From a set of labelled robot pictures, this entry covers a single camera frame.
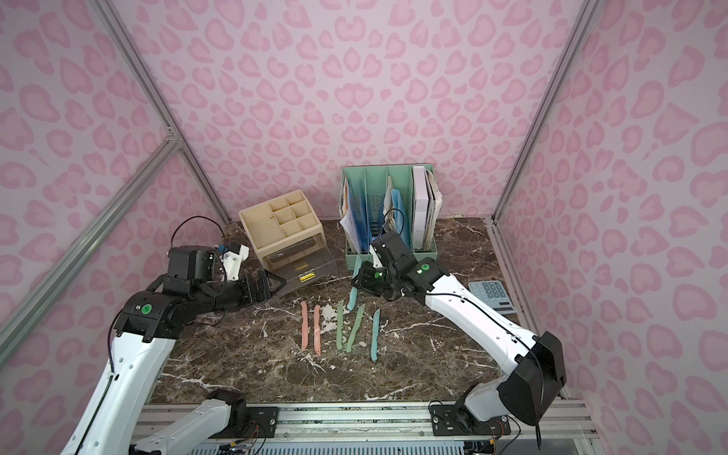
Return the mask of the teal knife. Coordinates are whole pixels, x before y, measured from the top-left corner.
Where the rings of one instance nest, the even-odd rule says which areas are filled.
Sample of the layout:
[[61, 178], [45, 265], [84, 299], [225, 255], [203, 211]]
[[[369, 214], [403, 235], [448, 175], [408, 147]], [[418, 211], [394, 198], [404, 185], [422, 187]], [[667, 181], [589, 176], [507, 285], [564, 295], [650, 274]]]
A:
[[[361, 257], [358, 256], [358, 257], [356, 257], [356, 263], [355, 263], [355, 266], [353, 269], [353, 276], [352, 276], [353, 280], [358, 276], [361, 266], [362, 266]], [[358, 296], [358, 290], [355, 288], [355, 286], [352, 286], [352, 289], [350, 291], [349, 301], [347, 304], [347, 309], [350, 312], [353, 312], [356, 307], [356, 297], [357, 296]]]
[[373, 313], [372, 339], [370, 346], [371, 361], [377, 363], [378, 360], [378, 337], [380, 332], [381, 310], [375, 310]]

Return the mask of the drawer with gold handle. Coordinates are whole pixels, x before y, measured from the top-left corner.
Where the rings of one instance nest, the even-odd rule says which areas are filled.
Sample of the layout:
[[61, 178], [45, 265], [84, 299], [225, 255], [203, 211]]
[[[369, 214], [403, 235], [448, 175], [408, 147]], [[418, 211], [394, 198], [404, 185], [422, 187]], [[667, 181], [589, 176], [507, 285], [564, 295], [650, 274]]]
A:
[[286, 287], [276, 297], [295, 292], [303, 286], [310, 286], [334, 275], [337, 271], [337, 263], [328, 248], [286, 257], [279, 253], [279, 258], [267, 261], [268, 270], [283, 277], [287, 282]]

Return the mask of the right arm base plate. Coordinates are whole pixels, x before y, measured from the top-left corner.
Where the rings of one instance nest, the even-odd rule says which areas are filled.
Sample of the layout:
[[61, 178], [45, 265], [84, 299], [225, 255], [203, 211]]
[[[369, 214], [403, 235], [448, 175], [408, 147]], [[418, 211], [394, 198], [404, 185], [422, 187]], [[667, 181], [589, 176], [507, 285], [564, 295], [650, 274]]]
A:
[[500, 439], [512, 433], [506, 416], [487, 421], [472, 416], [464, 405], [432, 401], [428, 404], [432, 432], [435, 436], [490, 436]]

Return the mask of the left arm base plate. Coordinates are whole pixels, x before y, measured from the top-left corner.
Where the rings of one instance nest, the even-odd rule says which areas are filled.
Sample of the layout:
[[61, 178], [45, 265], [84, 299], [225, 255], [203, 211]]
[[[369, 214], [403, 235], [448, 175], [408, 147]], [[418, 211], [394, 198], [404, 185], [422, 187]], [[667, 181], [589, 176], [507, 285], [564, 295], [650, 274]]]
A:
[[280, 409], [273, 406], [246, 406], [231, 413], [229, 426], [220, 433], [222, 437], [235, 440], [273, 438], [279, 421]]

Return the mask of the beige desktop drawer organizer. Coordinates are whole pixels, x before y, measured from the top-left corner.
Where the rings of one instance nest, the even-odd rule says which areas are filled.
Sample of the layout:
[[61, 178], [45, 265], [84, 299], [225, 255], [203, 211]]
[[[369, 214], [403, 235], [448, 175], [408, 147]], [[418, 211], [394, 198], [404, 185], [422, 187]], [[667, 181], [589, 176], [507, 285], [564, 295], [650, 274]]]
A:
[[240, 221], [263, 269], [269, 262], [328, 248], [322, 222], [301, 190], [240, 210]]

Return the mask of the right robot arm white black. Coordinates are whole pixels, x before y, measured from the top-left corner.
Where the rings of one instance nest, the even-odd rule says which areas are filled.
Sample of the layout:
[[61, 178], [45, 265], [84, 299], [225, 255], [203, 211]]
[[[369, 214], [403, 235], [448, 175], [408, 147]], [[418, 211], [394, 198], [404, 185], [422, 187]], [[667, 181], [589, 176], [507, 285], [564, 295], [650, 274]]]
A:
[[373, 240], [353, 286], [387, 301], [417, 300], [470, 336], [500, 367], [500, 377], [466, 392], [461, 408], [478, 422], [510, 414], [538, 427], [567, 383], [561, 341], [537, 335], [479, 300], [432, 257], [418, 260], [396, 232]]

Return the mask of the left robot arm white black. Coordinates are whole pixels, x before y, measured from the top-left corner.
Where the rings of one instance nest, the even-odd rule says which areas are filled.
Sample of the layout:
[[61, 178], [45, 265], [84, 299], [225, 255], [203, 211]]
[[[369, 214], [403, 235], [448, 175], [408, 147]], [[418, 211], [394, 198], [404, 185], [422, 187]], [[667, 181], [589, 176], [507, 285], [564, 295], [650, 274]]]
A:
[[107, 364], [66, 454], [188, 454], [212, 436], [258, 436], [240, 392], [217, 389], [191, 413], [138, 443], [132, 441], [142, 409], [184, 329], [203, 314], [236, 312], [270, 300], [286, 279], [262, 269], [217, 282], [227, 263], [215, 248], [179, 246], [169, 265], [146, 289], [134, 294], [115, 317], [106, 337]]

